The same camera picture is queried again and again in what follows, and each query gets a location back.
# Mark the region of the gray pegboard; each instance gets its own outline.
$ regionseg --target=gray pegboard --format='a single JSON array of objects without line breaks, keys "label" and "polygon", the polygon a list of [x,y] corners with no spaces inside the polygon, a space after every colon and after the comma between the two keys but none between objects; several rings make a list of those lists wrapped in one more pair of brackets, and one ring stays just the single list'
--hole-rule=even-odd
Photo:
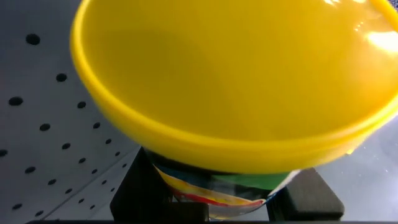
[{"label": "gray pegboard", "polygon": [[[69,32],[79,3],[0,1],[0,223],[101,217],[139,147],[103,118],[75,73]],[[396,120],[318,168],[345,203],[345,220],[397,220]],[[238,220],[266,218],[258,210]]]},{"label": "gray pegboard", "polygon": [[138,150],[139,147],[125,155],[118,163],[62,204],[45,219],[86,220],[92,217],[104,205],[109,206],[109,202],[118,190]]},{"label": "gray pegboard", "polygon": [[0,1],[0,223],[62,212],[138,147],[103,118],[72,65],[79,3]]}]

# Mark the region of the yellow plastic bowl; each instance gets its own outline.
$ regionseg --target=yellow plastic bowl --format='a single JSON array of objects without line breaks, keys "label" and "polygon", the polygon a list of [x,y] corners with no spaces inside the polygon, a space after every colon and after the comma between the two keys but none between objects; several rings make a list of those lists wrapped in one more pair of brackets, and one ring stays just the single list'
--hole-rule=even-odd
[{"label": "yellow plastic bowl", "polygon": [[397,21],[387,1],[83,0],[71,51],[143,146],[266,174],[332,161],[395,115]]}]

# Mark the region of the pegboard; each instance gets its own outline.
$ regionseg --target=pegboard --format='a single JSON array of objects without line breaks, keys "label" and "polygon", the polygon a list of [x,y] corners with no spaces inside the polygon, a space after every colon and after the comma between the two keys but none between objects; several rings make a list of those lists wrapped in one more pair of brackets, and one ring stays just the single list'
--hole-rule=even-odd
[{"label": "pegboard", "polygon": [[[92,218],[139,149],[98,111],[72,65],[79,3],[0,1],[0,223]],[[397,119],[364,149],[318,168],[345,203],[344,220],[398,218],[395,127]],[[376,210],[370,199],[387,203]],[[266,209],[237,219],[267,219]]]},{"label": "pegboard", "polygon": [[0,223],[89,218],[139,148],[106,121],[72,65],[79,3],[0,1]]}]

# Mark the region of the pegboard hole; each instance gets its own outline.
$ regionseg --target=pegboard hole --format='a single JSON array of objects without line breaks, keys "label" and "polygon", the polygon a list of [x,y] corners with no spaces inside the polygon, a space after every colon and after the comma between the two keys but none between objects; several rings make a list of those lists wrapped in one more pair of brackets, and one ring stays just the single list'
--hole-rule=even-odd
[{"label": "pegboard hole", "polygon": [[67,75],[64,74],[64,73],[59,73],[59,74],[55,77],[55,79],[56,79],[58,82],[64,82],[67,78],[68,78]]},{"label": "pegboard hole", "polygon": [[77,104],[77,108],[79,108],[79,109],[82,109],[82,108],[84,108],[84,107],[86,107],[86,102],[84,102],[84,101],[81,101],[81,102],[79,102],[79,103]]},{"label": "pegboard hole", "polygon": [[94,129],[97,129],[97,128],[99,128],[101,126],[101,123],[100,122],[97,122],[97,123],[95,123],[94,125],[93,125],[93,128]]},{"label": "pegboard hole", "polygon": [[44,211],[43,210],[41,210],[41,211],[38,211],[38,212],[36,212],[36,217],[38,217],[38,216],[41,216],[42,214],[44,213]]},{"label": "pegboard hole", "polygon": [[19,96],[11,97],[11,98],[8,100],[8,104],[9,104],[10,106],[19,106],[19,105],[21,105],[23,102],[24,102],[24,100],[23,100],[21,97],[19,97]]},{"label": "pegboard hole", "polygon": [[40,43],[40,37],[37,34],[28,34],[25,38],[28,44],[37,45]]},{"label": "pegboard hole", "polygon": [[53,185],[53,184],[55,184],[56,183],[56,179],[52,179],[52,180],[49,180],[49,182],[47,183],[48,185]]},{"label": "pegboard hole", "polygon": [[63,144],[62,145],[62,149],[69,149],[69,147],[70,147],[70,143],[69,142],[67,142],[67,143],[65,143],[65,144]]},{"label": "pegboard hole", "polygon": [[81,158],[81,159],[79,159],[79,163],[80,163],[80,164],[84,163],[85,161],[86,161],[86,158]]},{"label": "pegboard hole", "polygon": [[35,172],[35,170],[36,170],[36,167],[28,167],[25,170],[25,174],[31,174],[31,173]]},{"label": "pegboard hole", "polygon": [[42,124],[40,125],[40,130],[41,131],[48,131],[51,128],[50,124]]},{"label": "pegboard hole", "polygon": [[18,203],[18,204],[15,204],[14,206],[12,206],[12,209],[17,210],[17,209],[20,209],[21,207],[22,207],[22,204]]},{"label": "pegboard hole", "polygon": [[0,157],[4,157],[8,154],[8,150],[0,149]]}]

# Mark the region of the gray surface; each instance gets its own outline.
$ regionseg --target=gray surface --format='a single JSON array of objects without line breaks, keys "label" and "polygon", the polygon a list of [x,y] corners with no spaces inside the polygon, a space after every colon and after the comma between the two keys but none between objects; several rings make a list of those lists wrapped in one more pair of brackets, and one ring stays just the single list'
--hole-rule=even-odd
[{"label": "gray surface", "polygon": [[[115,130],[96,109],[70,60],[70,24],[80,0],[0,1],[0,223],[25,223],[40,218],[109,217],[111,193],[98,184],[109,177],[118,185],[137,144]],[[39,45],[25,36],[36,33]],[[55,76],[66,73],[58,83]],[[21,96],[23,104],[8,105]],[[87,106],[78,110],[79,101]],[[92,129],[95,122],[99,129]],[[42,123],[51,128],[39,131]],[[112,138],[109,145],[104,141]],[[398,119],[370,137],[353,155],[319,167],[318,171],[346,207],[344,220],[398,220]],[[71,148],[61,150],[65,142]],[[121,154],[115,157],[116,151]],[[84,164],[77,161],[86,157]],[[24,170],[35,166],[32,174]],[[47,185],[56,179],[53,185]],[[66,189],[72,188],[70,194]],[[77,205],[81,197],[85,202]],[[12,211],[11,207],[22,203]],[[97,204],[95,209],[87,208]],[[237,220],[266,220],[266,209]]]},{"label": "gray surface", "polygon": [[343,220],[398,221],[398,118],[317,171],[343,202]]},{"label": "gray surface", "polygon": [[[0,157],[0,223],[26,223],[70,210],[63,205],[81,192],[100,201],[101,185],[83,189],[138,146],[103,118],[73,68],[69,31],[79,2],[0,1],[0,149],[8,150]],[[25,41],[31,33],[40,36],[39,45]],[[59,73],[67,80],[57,82]],[[8,105],[13,96],[22,97],[23,104]],[[85,108],[76,107],[80,101]],[[93,129],[95,122],[101,123],[98,129]],[[51,125],[46,132],[39,131],[43,123]],[[109,138],[111,144],[105,144]],[[62,150],[66,142],[71,146]],[[86,161],[79,164],[82,157]],[[29,166],[36,170],[25,174]],[[52,179],[56,183],[48,185]],[[18,203],[22,207],[13,210]],[[81,209],[76,217],[89,218],[93,212]]]}]

